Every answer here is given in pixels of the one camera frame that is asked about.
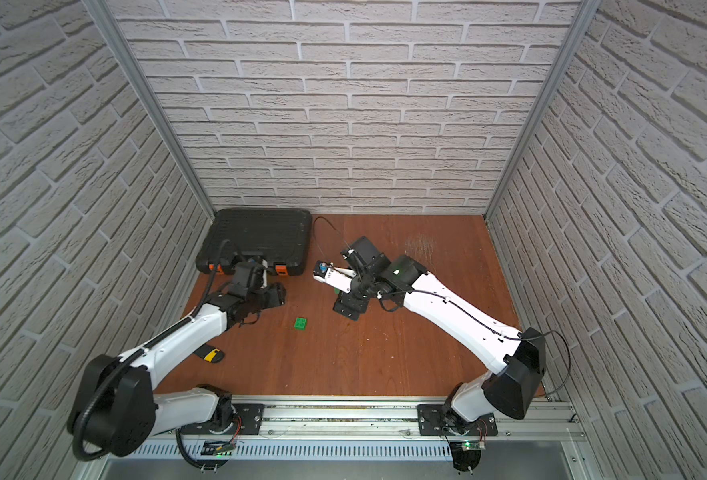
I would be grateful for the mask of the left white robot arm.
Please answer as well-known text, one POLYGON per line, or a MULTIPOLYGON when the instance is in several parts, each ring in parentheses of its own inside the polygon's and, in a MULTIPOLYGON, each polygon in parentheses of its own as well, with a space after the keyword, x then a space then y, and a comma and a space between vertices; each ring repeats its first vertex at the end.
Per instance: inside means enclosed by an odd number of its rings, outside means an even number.
POLYGON ((155 390, 209 340, 285 302, 285 287, 268 281, 264 265, 239 262, 231 280, 220 287, 208 284, 195 308, 173 326, 117 356, 95 357, 85 366, 66 422, 74 457, 124 457, 159 433, 172 431, 180 441, 183 428, 193 425, 237 432, 227 392, 211 385, 171 394, 155 390))

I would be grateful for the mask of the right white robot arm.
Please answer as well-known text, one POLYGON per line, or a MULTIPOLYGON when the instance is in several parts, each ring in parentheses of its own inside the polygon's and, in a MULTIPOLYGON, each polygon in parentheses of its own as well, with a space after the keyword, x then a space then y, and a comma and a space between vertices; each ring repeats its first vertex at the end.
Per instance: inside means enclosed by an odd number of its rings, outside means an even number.
POLYGON ((409 310, 439 326, 487 368, 487 373, 459 384, 447 397, 443 405, 447 424, 465 427, 495 412, 514 420, 525 418, 547 370, 545 334, 493 319, 417 260, 407 255, 390 260, 365 237, 341 255, 347 268, 319 261, 313 269, 316 281, 338 290, 335 312, 357 320, 369 302, 393 302, 396 310, 409 310))

